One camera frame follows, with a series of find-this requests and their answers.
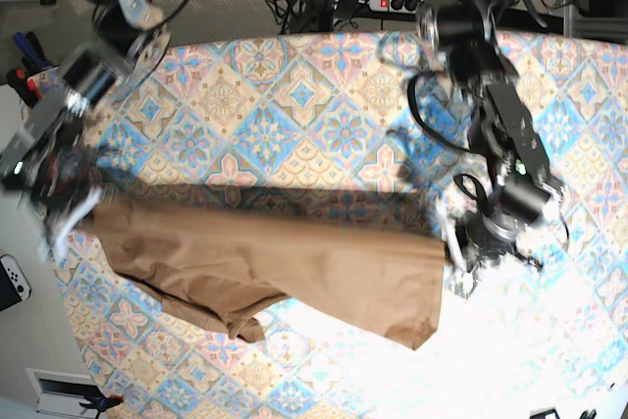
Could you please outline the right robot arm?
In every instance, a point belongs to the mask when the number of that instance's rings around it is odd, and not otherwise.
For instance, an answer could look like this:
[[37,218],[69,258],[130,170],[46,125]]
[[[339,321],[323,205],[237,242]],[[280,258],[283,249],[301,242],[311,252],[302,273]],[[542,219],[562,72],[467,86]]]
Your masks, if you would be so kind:
[[88,1],[101,10],[93,34],[56,69],[51,88],[1,152],[2,187],[45,207],[55,258],[65,256],[68,233],[101,199],[88,176],[94,155],[82,142],[85,117],[139,86],[171,38],[162,10],[149,0]]

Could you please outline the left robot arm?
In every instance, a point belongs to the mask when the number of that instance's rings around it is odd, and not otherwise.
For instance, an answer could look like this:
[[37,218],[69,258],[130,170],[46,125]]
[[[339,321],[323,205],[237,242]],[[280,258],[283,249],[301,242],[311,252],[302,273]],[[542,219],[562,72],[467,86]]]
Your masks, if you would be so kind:
[[453,181],[475,204],[461,218],[439,201],[445,253],[453,266],[451,291],[468,297],[484,269],[505,256],[541,271],[536,257],[519,251],[517,239],[533,228],[561,221],[564,184],[550,170],[550,159],[533,118],[516,90],[518,74],[497,44],[494,7],[506,0],[422,0],[416,14],[420,37],[429,42],[452,85],[471,106],[467,146],[430,128],[419,112],[421,72],[407,86],[413,119],[425,134],[459,154],[486,161],[489,188],[470,174]]

